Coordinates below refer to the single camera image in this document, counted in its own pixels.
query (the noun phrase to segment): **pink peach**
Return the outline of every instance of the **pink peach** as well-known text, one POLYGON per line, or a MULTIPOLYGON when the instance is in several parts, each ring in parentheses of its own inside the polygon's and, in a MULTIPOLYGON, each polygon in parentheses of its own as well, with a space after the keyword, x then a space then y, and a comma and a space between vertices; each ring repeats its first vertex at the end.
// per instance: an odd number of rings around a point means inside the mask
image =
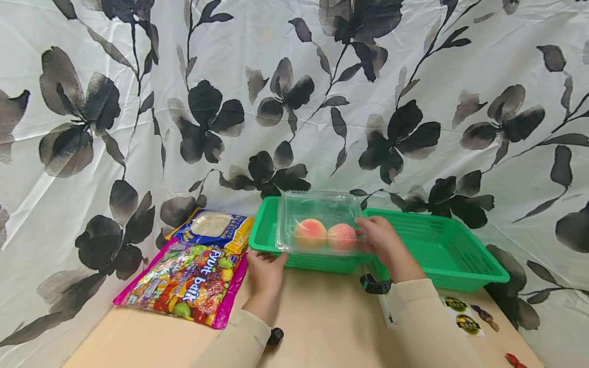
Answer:
POLYGON ((356 230, 348 224, 337 224, 327 232, 327 244, 332 249, 350 250, 356 245, 356 230))
POLYGON ((306 218, 294 228, 294 243, 301 248, 321 248, 327 232, 319 220, 306 218))

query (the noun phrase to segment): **sleeve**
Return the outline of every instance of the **sleeve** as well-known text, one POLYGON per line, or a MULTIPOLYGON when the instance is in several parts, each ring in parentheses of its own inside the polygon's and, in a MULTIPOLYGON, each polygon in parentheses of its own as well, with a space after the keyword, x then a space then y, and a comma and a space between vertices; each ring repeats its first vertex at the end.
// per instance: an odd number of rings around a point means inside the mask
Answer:
POLYGON ((214 367, 219 357, 223 357, 227 367, 255 368, 269 337, 270 328, 266 323, 240 309, 192 367, 214 367), (231 347, 231 354, 227 354, 227 347, 231 347))
POLYGON ((444 309, 430 279, 394 284, 387 296, 391 319, 414 368, 484 367, 444 309))

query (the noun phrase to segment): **candy bag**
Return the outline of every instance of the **candy bag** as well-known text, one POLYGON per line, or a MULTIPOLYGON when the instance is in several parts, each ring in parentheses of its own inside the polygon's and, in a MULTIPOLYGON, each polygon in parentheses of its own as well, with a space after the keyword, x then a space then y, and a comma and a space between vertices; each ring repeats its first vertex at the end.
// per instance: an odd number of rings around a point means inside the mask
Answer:
POLYGON ((112 302, 221 330, 246 268, 245 255, 172 239, 112 302))
POLYGON ((246 247, 254 219, 197 208, 188 221, 169 234, 185 243, 202 244, 240 254, 246 247))

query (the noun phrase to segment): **wooden table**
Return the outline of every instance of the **wooden table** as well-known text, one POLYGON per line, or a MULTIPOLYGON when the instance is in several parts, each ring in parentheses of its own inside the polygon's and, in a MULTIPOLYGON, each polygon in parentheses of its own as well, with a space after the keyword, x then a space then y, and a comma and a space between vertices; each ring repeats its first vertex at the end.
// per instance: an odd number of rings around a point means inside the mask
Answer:
MULTIPOLYGON (((275 324, 284 330, 284 339, 276 351, 264 354, 259 367, 410 367, 395 334, 386 327, 378 298, 362 290, 359 275, 286 270, 284 277, 275 324)), ((515 354, 528 368, 544 367, 485 290, 440 294, 481 306, 499 324, 495 332, 476 316, 485 336, 466 337, 486 367, 511 367, 505 353, 515 354)), ((246 280, 234 310, 249 295, 246 280)), ((190 367, 218 333, 183 319, 116 307, 64 367, 190 367)))

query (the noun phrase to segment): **green plastic basket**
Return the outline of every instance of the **green plastic basket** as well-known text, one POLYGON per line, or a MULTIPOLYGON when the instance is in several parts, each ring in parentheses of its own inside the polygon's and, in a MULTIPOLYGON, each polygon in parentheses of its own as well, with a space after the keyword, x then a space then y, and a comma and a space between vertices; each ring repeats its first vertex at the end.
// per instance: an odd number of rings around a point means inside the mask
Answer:
MULTIPOLYGON (((472 293, 488 283, 509 281, 495 257, 456 220, 375 208, 363 213, 389 220, 436 288, 472 293)), ((375 267, 381 280, 389 278, 378 260, 375 267)))
MULTIPOLYGON (((276 218, 280 197, 266 197, 258 210, 250 247, 257 251, 277 254, 276 251, 276 218)), ((362 263, 373 260, 373 256, 326 256, 321 254, 291 254, 286 267, 303 268, 334 273, 352 273, 362 263)))

